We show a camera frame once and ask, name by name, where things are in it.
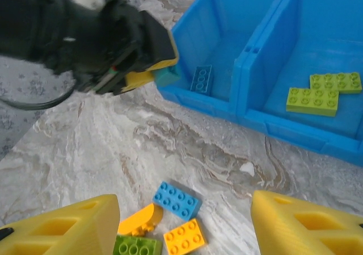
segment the gray fabric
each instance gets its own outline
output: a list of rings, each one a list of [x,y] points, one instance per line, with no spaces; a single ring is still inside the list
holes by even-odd
[[[71,74],[56,78],[40,65],[0,57],[0,95],[23,102],[45,102],[72,84]],[[42,111],[20,111],[0,104],[0,159],[20,140]]]

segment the blue lego brick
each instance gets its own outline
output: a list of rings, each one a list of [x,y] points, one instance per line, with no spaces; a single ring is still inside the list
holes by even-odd
[[[159,87],[182,106],[363,166],[363,93],[342,95],[334,118],[286,111],[290,87],[319,73],[362,74],[361,0],[195,0],[172,29],[180,80]],[[210,95],[191,92],[213,67]]]
[[[195,218],[202,205],[202,201],[198,198],[164,181],[154,195],[153,202],[185,221]]]
[[[167,68],[154,70],[153,75],[155,84],[158,87],[166,87],[180,80],[180,75],[176,70],[176,66],[169,66]]]
[[[197,66],[191,91],[210,96],[213,85],[212,66]]]

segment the marble surface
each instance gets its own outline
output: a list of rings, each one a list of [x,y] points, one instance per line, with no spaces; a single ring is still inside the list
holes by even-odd
[[[172,26],[181,16],[174,3],[143,6]],[[203,199],[209,245],[195,254],[260,254],[254,190],[361,214],[362,178],[361,168],[166,102],[148,84],[120,97],[74,94],[41,116],[0,162],[0,223],[106,193],[126,218],[174,180]],[[165,212],[151,235],[181,223]]]

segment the plastic bin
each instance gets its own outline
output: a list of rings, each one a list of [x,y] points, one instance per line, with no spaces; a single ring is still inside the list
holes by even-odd
[[[363,0],[196,0],[173,29],[181,80],[164,98],[308,150],[363,166],[363,93],[335,117],[286,111],[311,74],[363,73]],[[190,90],[212,65],[210,95]]]

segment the lime green lego brick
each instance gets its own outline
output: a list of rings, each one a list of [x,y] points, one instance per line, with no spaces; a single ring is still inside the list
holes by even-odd
[[[338,100],[338,91],[293,87],[289,90],[286,110],[311,115],[335,116]]]
[[[337,90],[342,94],[362,92],[359,73],[315,74],[310,76],[311,89]]]
[[[158,240],[117,235],[113,255],[161,255],[162,248]]]

